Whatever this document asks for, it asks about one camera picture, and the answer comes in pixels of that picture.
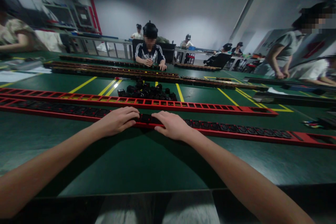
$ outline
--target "red rail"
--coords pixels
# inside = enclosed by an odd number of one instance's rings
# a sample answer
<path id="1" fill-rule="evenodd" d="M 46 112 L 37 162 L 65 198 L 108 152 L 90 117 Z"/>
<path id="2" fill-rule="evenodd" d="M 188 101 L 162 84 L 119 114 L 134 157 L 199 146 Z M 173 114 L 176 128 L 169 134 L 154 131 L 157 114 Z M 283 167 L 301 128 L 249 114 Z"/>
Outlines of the red rail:
<path id="1" fill-rule="evenodd" d="M 74 94 L 62 92 L 36 91 L 27 89 L 0 88 L 0 97 L 31 99 L 53 103 L 69 103 L 89 106 L 125 107 L 132 106 L 138 109 L 184 111 L 214 114 L 235 114 L 244 116 L 275 117 L 277 112 L 268 108 L 243 107 L 206 103 L 190 103 L 180 101 L 165 101 L 140 98 L 124 98 L 113 96 L 98 96 L 91 94 Z"/>
<path id="2" fill-rule="evenodd" d="M 69 110 L 67 110 L 67 112 L 64 112 L 61 108 L 59 109 L 55 108 L 55 106 L 58 106 L 60 104 L 33 102 L 27 105 L 27 102 L 31 101 L 23 99 L 0 98 L 0 111 L 16 112 L 23 114 L 72 119 L 88 122 L 96 122 L 101 117 L 109 113 L 109 111 L 104 109 L 81 107 L 81 106 L 72 106 L 76 108 L 70 110 L 70 112 Z M 205 122 L 195 120 L 185 120 L 185 121 L 189 126 L 195 128 L 202 134 L 208 136 L 270 142 L 278 144 L 288 144 L 288 145 L 299 145 L 306 147 L 336 149 L 336 137 L 334 136 L 308 134 L 292 131 L 279 131 L 264 128 L 261 129 L 256 127 L 222 124 L 218 122 Z M 152 118 L 150 115 L 141 114 L 140 119 L 135 124 L 135 127 L 153 129 L 157 125 L 162 124 L 160 121 L 158 121 L 155 118 Z"/>

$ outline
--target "green workbench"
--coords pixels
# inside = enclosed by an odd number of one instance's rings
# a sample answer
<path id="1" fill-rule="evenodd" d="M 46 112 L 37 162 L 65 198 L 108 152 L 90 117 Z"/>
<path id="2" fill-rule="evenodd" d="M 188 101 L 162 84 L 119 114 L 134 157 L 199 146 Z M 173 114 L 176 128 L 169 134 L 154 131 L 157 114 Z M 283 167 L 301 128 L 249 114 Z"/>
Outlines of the green workbench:
<path id="1" fill-rule="evenodd" d="M 23 58 L 43 56 L 48 61 L 57 60 L 58 55 L 59 53 L 38 52 L 15 54 L 14 56 Z M 226 77 L 241 82 L 245 76 L 260 77 L 228 71 L 186 70 L 173 65 L 168 65 L 167 72 L 195 77 Z M 16 83 L 6 84 L 6 86 L 94 95 L 110 93 L 111 96 L 118 96 L 118 89 L 126 89 L 128 85 L 135 84 L 133 80 L 113 83 L 112 81 L 112 79 L 101 77 L 52 73 L 37 75 Z M 328 114 L 323 108 L 256 104 L 250 99 L 254 91 L 246 89 L 222 89 L 220 91 L 216 88 L 180 85 L 181 97 L 176 84 L 162 83 L 162 85 L 163 88 L 170 88 L 176 93 L 178 100 L 184 99 L 186 102 L 267 106 L 279 113 L 277 117 L 271 118 L 176 112 L 185 119 L 335 135 L 334 131 L 309 129 L 301 123 L 311 118 L 327 117 Z M 275 89 L 289 92 L 280 87 L 275 87 Z M 140 112 L 153 113 L 156 111 L 140 110 Z M 0 112 L 0 115 L 0 175 L 90 125 L 83 121 L 9 112 Z M 336 182 L 336 151 L 334 150 L 218 137 L 210 137 L 210 139 L 245 160 L 278 186 Z M 225 188 L 225 185 L 192 148 L 181 142 L 172 141 L 153 130 L 131 128 L 91 145 L 52 180 L 37 197 L 73 197 L 209 188 Z"/>

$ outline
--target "white shirt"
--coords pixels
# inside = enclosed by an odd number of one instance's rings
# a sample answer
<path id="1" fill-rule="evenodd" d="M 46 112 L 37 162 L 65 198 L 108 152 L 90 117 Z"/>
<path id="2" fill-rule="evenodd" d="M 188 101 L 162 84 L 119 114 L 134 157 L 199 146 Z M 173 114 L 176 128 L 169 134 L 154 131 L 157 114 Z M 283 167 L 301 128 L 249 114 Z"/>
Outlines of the white shirt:
<path id="1" fill-rule="evenodd" d="M 318 80 L 326 76 L 328 62 L 325 59 L 298 65 L 289 70 L 290 77 L 295 79 Z"/>
<path id="2" fill-rule="evenodd" d="M 135 32 L 135 33 L 132 34 L 132 36 L 133 36 L 135 39 L 141 39 L 141 40 L 144 39 L 144 38 L 143 38 L 143 35 L 142 35 L 141 33 L 137 33 L 137 32 Z"/>
<path id="3" fill-rule="evenodd" d="M 194 45 L 192 44 L 191 40 L 189 40 L 188 43 L 186 43 L 186 41 L 183 40 L 183 41 L 181 42 L 181 45 L 180 45 L 180 47 L 187 47 L 187 48 L 189 48 L 190 46 L 194 46 Z"/>

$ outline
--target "black and white jacket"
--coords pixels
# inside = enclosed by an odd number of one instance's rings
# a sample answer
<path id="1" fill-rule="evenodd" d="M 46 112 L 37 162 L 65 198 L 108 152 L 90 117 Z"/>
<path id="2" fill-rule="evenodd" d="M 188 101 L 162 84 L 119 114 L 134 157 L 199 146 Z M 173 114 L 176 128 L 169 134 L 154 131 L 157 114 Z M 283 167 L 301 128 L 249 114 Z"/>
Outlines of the black and white jacket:
<path id="1" fill-rule="evenodd" d="M 154 63 L 160 64 L 161 60 L 166 60 L 161 46 L 155 44 L 151 52 L 148 51 L 146 43 L 140 43 L 136 46 L 135 56 L 141 59 L 151 59 Z"/>

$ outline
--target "hand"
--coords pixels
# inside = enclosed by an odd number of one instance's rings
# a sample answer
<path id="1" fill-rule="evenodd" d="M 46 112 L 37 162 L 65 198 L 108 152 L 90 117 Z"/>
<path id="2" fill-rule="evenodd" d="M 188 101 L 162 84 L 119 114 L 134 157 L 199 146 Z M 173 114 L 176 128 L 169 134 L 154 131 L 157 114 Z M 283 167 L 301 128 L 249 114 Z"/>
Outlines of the hand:
<path id="1" fill-rule="evenodd" d="M 151 59 L 145 59 L 144 61 L 143 61 L 143 63 L 144 63 L 144 65 L 146 65 L 146 66 L 152 66 L 153 65 L 153 61 L 151 60 Z"/>
<path id="2" fill-rule="evenodd" d="M 110 137 L 132 127 L 136 122 L 131 119 L 135 117 L 140 117 L 139 111 L 136 108 L 118 108 L 92 124 L 88 129 L 92 133 L 99 135 L 99 138 Z"/>
<path id="3" fill-rule="evenodd" d="M 283 74 L 282 72 L 276 72 L 276 73 L 275 73 L 275 77 L 276 77 L 277 79 L 283 79 L 283 78 L 284 78 L 284 74 Z"/>
<path id="4" fill-rule="evenodd" d="M 160 70 L 161 70 L 161 71 L 164 71 L 164 70 L 167 69 L 167 66 L 166 66 L 165 63 L 160 63 L 160 64 L 159 64 L 159 67 L 160 67 Z"/>
<path id="5" fill-rule="evenodd" d="M 185 142 L 186 136 L 190 136 L 190 134 L 195 131 L 176 114 L 172 114 L 167 111 L 160 111 L 159 113 L 153 113 L 152 116 L 160 120 L 165 127 L 162 128 L 160 126 L 156 126 L 155 130 L 171 139 Z"/>
<path id="6" fill-rule="evenodd" d="M 291 75 L 289 74 L 288 71 L 284 71 L 283 72 L 283 77 L 286 79 L 286 78 L 289 78 Z"/>

